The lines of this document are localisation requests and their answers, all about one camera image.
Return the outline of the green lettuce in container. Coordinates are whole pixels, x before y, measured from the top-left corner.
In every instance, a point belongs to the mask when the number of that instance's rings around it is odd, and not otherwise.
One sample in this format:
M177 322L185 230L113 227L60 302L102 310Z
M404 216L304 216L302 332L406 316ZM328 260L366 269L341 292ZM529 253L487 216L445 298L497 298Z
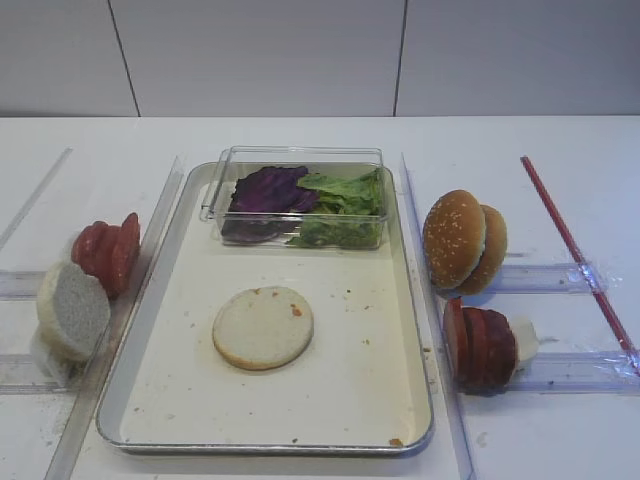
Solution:
M311 214L348 216L348 220L304 220L297 237L289 245L320 248L329 245L348 249L376 248L381 234L378 220L356 221L354 217L380 217L385 213L382 195L382 171L376 168L357 178L308 174L298 186L318 197Z

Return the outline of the meat patty slices stack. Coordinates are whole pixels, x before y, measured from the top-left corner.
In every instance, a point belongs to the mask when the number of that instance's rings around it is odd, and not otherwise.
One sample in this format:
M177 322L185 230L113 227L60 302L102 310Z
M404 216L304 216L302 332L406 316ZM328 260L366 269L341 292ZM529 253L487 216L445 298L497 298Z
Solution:
M450 299L443 330L454 382L462 391L489 394L506 387L518 364L518 349L503 314Z

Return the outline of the tomato slices left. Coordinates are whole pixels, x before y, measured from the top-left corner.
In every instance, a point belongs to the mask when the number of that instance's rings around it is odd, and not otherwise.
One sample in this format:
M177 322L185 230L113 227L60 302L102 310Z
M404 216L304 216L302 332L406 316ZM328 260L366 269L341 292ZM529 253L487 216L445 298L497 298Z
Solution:
M132 212L120 226L104 221L86 226L72 245L71 260L115 299L128 289L139 253L139 218Z

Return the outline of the white cheese slice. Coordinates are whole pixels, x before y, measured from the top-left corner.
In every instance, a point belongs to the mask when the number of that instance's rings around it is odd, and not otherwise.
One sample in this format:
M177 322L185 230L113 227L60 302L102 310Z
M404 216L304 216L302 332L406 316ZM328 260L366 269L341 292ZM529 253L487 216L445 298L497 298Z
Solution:
M537 355L540 346L534 325L528 317L519 315L509 319L509 326L517 347L516 370L526 369Z

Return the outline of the clear plastic container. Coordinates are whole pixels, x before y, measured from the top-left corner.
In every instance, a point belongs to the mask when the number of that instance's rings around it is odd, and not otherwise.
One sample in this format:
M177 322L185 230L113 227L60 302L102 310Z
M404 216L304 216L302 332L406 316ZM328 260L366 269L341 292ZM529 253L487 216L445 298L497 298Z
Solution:
M330 148L330 147L266 147L266 146L234 146L225 150L214 167L206 194L201 204L201 220L212 224L213 235L225 245L234 246L281 246L294 248L288 241L299 234L304 220L348 220L348 216L317 215L309 213L257 213L265 220L293 221L298 225L288 233L260 243L240 244L227 242L222 237L222 228L227 219L235 216L229 212L231 195L235 191L236 182L262 167L300 167L308 168L308 174L330 175L353 179L371 172L376 168L382 171L382 195L385 213L380 217L354 217L356 221L378 220L382 230L378 241L382 241L384 225L388 218L388 202L386 188L390 181L388 171L383 165L382 153L378 149ZM371 250L376 248L350 249Z

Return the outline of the metal baking tray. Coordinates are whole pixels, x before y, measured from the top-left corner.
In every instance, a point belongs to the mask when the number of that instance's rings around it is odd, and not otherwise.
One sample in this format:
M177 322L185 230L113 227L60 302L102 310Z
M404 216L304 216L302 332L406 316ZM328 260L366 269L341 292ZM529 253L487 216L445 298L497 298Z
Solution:
M189 174L96 417L128 451L399 455L433 429L394 182L375 250L228 247L199 217L215 167ZM216 351L216 313L235 294L286 286L310 304L314 335L270 371Z

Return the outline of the bottom bun on tray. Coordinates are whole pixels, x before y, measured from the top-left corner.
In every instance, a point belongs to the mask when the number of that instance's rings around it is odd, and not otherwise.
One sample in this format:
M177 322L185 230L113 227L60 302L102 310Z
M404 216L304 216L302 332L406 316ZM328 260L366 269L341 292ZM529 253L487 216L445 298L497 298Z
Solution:
M269 286L228 300L212 324L212 342L231 365L250 371L281 367L302 354L314 334L314 314L295 290Z

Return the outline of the front sesame bun top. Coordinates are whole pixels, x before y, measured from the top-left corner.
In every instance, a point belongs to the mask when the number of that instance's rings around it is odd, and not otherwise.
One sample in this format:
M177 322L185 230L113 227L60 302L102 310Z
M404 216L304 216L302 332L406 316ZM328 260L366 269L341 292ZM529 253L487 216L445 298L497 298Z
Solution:
M453 190L431 207L423 225L423 243L431 282L440 289L460 286L484 251L485 214L466 190Z

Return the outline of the rear bun top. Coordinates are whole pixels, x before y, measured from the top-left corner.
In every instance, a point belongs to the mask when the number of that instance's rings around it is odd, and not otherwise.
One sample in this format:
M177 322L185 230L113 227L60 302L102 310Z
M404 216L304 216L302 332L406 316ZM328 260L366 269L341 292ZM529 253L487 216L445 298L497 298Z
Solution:
M471 275L457 288L462 295L474 295L485 290L501 268L507 251L507 226L503 216L489 205L481 208L486 225L484 251Z

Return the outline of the clear holder upper right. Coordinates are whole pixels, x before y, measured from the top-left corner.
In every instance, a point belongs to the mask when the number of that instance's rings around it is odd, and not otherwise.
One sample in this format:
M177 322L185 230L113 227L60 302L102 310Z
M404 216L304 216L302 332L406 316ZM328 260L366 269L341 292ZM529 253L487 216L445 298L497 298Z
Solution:
M590 262L551 262L531 253L507 253L485 290L490 294L590 294L606 293L607 280Z

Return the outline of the clear holder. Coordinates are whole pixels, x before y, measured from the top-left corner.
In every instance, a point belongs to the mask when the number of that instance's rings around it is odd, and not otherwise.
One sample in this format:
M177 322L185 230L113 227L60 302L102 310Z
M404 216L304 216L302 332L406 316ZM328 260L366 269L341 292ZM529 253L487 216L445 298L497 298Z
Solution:
M73 391L84 365L51 353L2 354L1 394L56 394Z
M620 351L539 353L514 374L506 389L639 394L639 359Z
M590 294L606 293L607 280L590 262L551 262L531 253L507 253L485 290L490 294Z

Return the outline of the red plastic strip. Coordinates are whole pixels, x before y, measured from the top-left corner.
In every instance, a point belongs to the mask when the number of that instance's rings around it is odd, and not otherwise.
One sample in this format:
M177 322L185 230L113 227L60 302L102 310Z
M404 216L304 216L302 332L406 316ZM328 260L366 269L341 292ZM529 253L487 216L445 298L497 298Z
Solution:
M539 177L532 161L528 156L524 155L520 157L520 162L524 167L527 175L529 176L529 179L531 180L538 196L540 197L540 200L546 208L571 257L578 265L583 279L585 280L587 286L590 288L591 294L595 299L597 305L599 306L619 346L625 352L627 358L629 359L632 371L636 376L639 376L638 349L635 347L634 343L626 332L604 289L598 283L596 276L588 268L588 262L585 256L580 250L570 229L566 225L548 190Z

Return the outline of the clear holder lower right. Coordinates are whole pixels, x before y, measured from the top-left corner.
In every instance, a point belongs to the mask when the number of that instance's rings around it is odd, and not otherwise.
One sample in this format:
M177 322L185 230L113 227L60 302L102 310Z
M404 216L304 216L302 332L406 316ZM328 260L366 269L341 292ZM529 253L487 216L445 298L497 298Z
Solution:
M620 351L539 353L514 374L506 389L639 394L639 359Z

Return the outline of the clear rail far left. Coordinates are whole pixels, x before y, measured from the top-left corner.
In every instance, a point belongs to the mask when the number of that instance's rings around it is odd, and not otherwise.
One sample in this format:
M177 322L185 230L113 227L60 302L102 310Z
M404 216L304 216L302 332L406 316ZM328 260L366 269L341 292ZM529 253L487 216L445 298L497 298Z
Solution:
M46 191L47 187L56 177L56 175L61 170L61 168L64 166L64 164L66 163L67 159L70 157L72 152L73 152L73 149L71 147L65 148L61 152L57 160L54 162L54 164L51 166L51 168L44 175L44 177L40 180L40 182L35 187L35 189L28 196L26 201L23 203L23 205L14 215L14 217L9 222L7 227L1 233L0 249L3 249L6 246L11 236L19 228L20 224L25 219L25 217L29 214L29 212L34 207L34 205L37 203L41 195Z

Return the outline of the clear rail left of tray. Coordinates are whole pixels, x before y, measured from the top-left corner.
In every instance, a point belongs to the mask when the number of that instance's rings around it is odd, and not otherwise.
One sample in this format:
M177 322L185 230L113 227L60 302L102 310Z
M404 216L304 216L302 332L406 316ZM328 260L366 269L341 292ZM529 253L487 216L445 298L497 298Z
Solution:
M111 307L111 319L106 329L99 335L89 360L74 372L71 380L61 390L63 393L73 395L74 403L44 475L46 479L71 477L115 354L132 315L138 309L139 297L149 282L151 271L156 263L157 250L161 245L183 177L183 162L180 158L175 158L147 224L141 243L140 257L132 273L130 288Z

